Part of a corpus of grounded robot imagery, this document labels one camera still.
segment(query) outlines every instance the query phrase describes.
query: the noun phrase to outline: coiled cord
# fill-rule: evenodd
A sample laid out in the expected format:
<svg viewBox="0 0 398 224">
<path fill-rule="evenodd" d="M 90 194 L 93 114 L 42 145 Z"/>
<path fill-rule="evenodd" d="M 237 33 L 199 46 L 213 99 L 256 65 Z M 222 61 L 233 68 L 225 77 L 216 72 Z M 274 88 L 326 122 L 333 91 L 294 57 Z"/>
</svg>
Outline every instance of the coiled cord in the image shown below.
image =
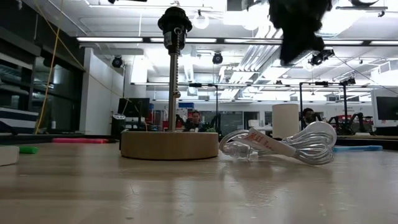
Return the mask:
<svg viewBox="0 0 398 224">
<path fill-rule="evenodd" d="M 336 139 L 333 127 L 324 122 L 314 122 L 303 131 L 281 142 L 255 129 L 234 131 L 221 140 L 220 151 L 233 158 L 245 159 L 248 159 L 253 152 L 257 152 L 259 157 L 282 154 L 310 165 L 320 166 L 333 161 L 333 146 Z M 272 143 L 271 147 L 264 144 L 268 142 Z"/>
</svg>

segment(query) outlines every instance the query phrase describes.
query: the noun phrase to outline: label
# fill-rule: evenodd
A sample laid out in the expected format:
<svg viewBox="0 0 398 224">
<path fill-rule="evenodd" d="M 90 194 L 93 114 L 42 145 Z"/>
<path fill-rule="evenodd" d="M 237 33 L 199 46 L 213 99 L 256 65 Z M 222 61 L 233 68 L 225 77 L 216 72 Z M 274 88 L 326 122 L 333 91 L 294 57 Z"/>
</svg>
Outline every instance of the label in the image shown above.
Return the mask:
<svg viewBox="0 0 398 224">
<path fill-rule="evenodd" d="M 254 128 L 249 130 L 249 134 L 243 138 L 233 138 L 234 141 L 238 141 L 244 144 L 248 144 L 256 149 L 260 150 L 272 150 L 278 154 L 292 157 L 296 153 L 296 149 L 292 146 L 288 146 L 281 143 Z"/>
</svg>

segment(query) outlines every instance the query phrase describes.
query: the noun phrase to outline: man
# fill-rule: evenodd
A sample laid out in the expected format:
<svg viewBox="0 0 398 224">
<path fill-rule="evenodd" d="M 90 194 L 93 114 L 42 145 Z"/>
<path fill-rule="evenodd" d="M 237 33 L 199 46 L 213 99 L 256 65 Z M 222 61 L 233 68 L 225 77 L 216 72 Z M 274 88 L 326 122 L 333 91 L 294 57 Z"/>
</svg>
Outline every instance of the man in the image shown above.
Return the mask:
<svg viewBox="0 0 398 224">
<path fill-rule="evenodd" d="M 199 132 L 202 132 L 203 130 L 203 126 L 200 122 L 200 113 L 199 111 L 195 110 L 192 112 L 192 121 L 191 122 L 187 122 L 185 124 L 185 132 L 189 132 L 189 131 L 195 131 L 196 128 L 198 129 Z"/>
<path fill-rule="evenodd" d="M 302 125 L 307 127 L 310 123 L 315 121 L 315 112 L 311 108 L 305 108 L 302 115 Z"/>
</svg>

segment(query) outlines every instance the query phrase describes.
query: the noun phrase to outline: yellow cable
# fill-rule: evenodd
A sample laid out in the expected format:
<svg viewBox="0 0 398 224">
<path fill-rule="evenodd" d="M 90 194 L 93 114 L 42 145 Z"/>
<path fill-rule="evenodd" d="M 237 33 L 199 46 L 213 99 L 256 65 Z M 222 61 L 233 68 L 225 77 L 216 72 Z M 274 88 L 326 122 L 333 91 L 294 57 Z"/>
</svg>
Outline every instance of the yellow cable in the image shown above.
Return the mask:
<svg viewBox="0 0 398 224">
<path fill-rule="evenodd" d="M 85 73 L 87 73 L 91 78 L 93 78 L 95 81 L 97 81 L 100 85 L 102 85 L 102 86 L 105 87 L 107 90 L 109 90 L 111 93 L 114 93 L 114 94 L 117 95 L 118 97 L 124 98 L 124 99 L 126 100 L 126 105 L 127 105 L 129 102 L 131 103 L 131 101 L 130 101 L 128 98 L 125 98 L 125 97 L 123 97 L 122 95 L 120 95 L 119 93 L 116 93 L 115 91 L 113 91 L 111 88 L 108 88 L 105 84 L 101 83 L 97 78 L 95 78 L 92 74 L 90 74 L 90 73 L 86 70 L 86 68 L 85 68 L 85 67 L 79 62 L 79 60 L 72 54 L 72 52 L 69 50 L 69 48 L 66 46 L 66 44 L 65 44 L 65 43 L 62 41 L 62 39 L 59 37 L 60 26 L 58 27 L 57 31 L 55 31 L 54 28 L 52 27 L 51 23 L 49 22 L 49 20 L 45 17 L 45 15 L 44 15 L 44 13 L 43 13 L 41 7 L 40 7 L 39 4 L 37 3 L 37 0 L 34 0 L 34 4 L 35 4 L 37 10 L 39 10 L 39 14 L 43 17 L 43 19 L 46 21 L 47 25 L 50 27 L 50 29 L 52 30 L 52 32 L 55 34 L 55 36 L 56 36 L 56 43 L 59 41 L 59 42 L 63 45 L 63 47 L 67 50 L 67 52 L 69 53 L 69 55 L 70 55 L 70 56 L 74 59 L 74 61 L 81 67 L 81 69 L 82 69 Z M 60 9 L 61 9 L 61 10 L 60 10 L 60 13 L 61 13 L 61 18 L 62 18 L 62 17 L 63 17 L 62 8 L 60 8 Z M 48 90 L 48 87 L 49 87 L 48 84 L 47 84 L 45 99 L 47 98 L 47 90 Z"/>
<path fill-rule="evenodd" d="M 49 78 L 47 79 L 47 86 L 45 87 L 45 95 L 44 95 L 44 100 L 43 100 L 43 105 L 42 105 L 42 111 L 40 112 L 40 118 L 36 124 L 36 130 L 35 130 L 35 134 L 37 134 L 39 132 L 39 128 L 40 125 L 42 124 L 42 119 L 43 119 L 43 114 L 44 114 L 44 108 L 45 108 L 45 104 L 47 102 L 47 95 L 49 93 L 49 86 L 50 86 L 50 80 L 51 80 L 51 74 L 52 71 L 54 69 L 54 60 L 55 60 L 55 53 L 57 53 L 57 46 L 58 46 L 58 37 L 60 35 L 60 27 L 62 24 L 62 6 L 63 6 L 63 0 L 61 0 L 61 6 L 60 6 L 60 22 L 58 24 L 58 29 L 57 29 L 57 33 L 55 34 L 55 44 L 54 44 L 54 49 L 52 52 L 52 59 L 51 59 L 51 66 L 50 66 L 50 73 L 49 73 Z"/>
</svg>

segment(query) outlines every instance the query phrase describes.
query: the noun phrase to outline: monitor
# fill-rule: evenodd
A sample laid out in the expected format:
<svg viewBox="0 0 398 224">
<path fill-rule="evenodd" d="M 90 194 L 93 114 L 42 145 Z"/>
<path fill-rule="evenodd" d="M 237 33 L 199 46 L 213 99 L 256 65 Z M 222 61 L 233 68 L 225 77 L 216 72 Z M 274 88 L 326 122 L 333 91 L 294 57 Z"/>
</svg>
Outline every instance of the monitor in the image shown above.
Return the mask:
<svg viewBox="0 0 398 224">
<path fill-rule="evenodd" d="M 379 120 L 398 120 L 398 97 L 377 96 L 376 101 Z"/>
<path fill-rule="evenodd" d="M 139 114 L 140 106 L 141 106 L 141 117 L 144 118 L 148 117 L 149 98 L 129 98 L 129 101 L 127 101 L 124 98 L 120 98 L 118 113 L 123 114 L 128 118 L 138 118 L 140 117 Z"/>
</svg>

